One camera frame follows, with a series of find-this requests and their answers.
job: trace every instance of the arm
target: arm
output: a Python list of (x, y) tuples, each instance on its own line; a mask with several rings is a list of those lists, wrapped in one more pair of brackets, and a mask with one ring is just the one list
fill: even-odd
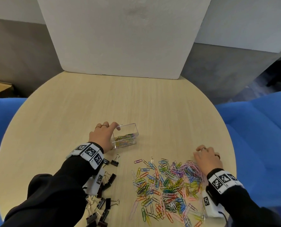
[[(199, 168), (207, 179), (211, 179), (215, 174), (223, 171), (222, 162), (219, 159), (219, 153), (215, 153), (212, 147), (206, 149), (205, 146), (199, 146), (194, 157)], [(232, 217), (236, 227), (239, 226), (278, 226), (281, 227), (281, 219), (278, 214), (264, 207), (260, 208), (252, 201), (250, 195), (242, 186), (232, 186), (220, 194), (211, 184), (206, 190), (209, 190), (212, 199), (216, 203), (222, 204), (225, 210)]]
[[(108, 122), (104, 124), (107, 126), (99, 123), (89, 134), (89, 142), (93, 142), (103, 153), (112, 149), (110, 138), (118, 126), (115, 122), (110, 127)], [(9, 211), (2, 227), (76, 225), (87, 203), (83, 185), (98, 173), (101, 164), (94, 170), (82, 157), (71, 156), (55, 175), (34, 176), (28, 186), (27, 200)]]

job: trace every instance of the round table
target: round table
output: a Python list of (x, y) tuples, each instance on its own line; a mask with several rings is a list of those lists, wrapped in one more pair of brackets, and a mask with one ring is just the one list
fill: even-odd
[[(0, 147), (0, 213), (2, 218), (27, 196), (36, 174), (54, 174), (66, 155), (88, 141), (97, 123), (136, 123), (136, 145), (112, 150), (119, 165), (104, 169), (117, 175), (104, 197), (120, 200), (112, 206), (109, 226), (147, 226), (140, 208), (129, 220), (136, 199), (131, 169), (135, 160), (151, 156), (170, 161), (193, 160), (195, 148), (213, 146), (223, 166), (236, 175), (230, 135), (208, 98), (188, 80), (87, 75), (62, 72), (37, 89), (12, 119)], [(76, 226), (85, 227), (87, 212)], [(154, 221), (154, 226), (181, 226), (174, 221)], [(223, 218), (206, 220), (205, 226), (224, 226)]]

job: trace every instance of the clear plastic box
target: clear plastic box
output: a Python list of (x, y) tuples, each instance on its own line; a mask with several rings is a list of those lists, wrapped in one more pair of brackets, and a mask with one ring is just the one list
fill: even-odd
[(120, 148), (136, 144), (138, 130), (135, 123), (119, 125), (112, 134), (111, 142), (113, 148)]

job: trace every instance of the white panel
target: white panel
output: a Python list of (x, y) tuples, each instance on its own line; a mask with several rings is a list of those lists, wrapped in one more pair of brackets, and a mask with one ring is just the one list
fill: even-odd
[(279, 53), (281, 0), (212, 0), (195, 42)]
[(64, 70), (165, 79), (179, 77), (210, 1), (38, 0)]
[(37, 0), (0, 0), (0, 19), (45, 24)]

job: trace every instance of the black sleeve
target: black sleeve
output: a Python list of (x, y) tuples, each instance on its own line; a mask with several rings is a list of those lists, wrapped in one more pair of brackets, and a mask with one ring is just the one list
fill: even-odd
[(27, 200), (12, 208), (1, 226), (73, 227), (86, 207), (83, 185), (97, 175), (101, 165), (94, 170), (82, 157), (71, 156), (55, 175), (34, 176), (28, 186)]
[[(222, 170), (223, 169), (220, 168), (212, 170), (207, 175), (207, 179)], [(219, 194), (209, 182), (208, 189), (213, 197), (212, 200), (222, 204), (225, 210), (230, 214), (233, 219), (234, 226), (281, 227), (281, 219), (279, 215), (267, 208), (260, 208), (256, 205), (256, 203), (250, 198), (246, 189), (243, 187), (233, 186), (228, 188), (223, 194)]]

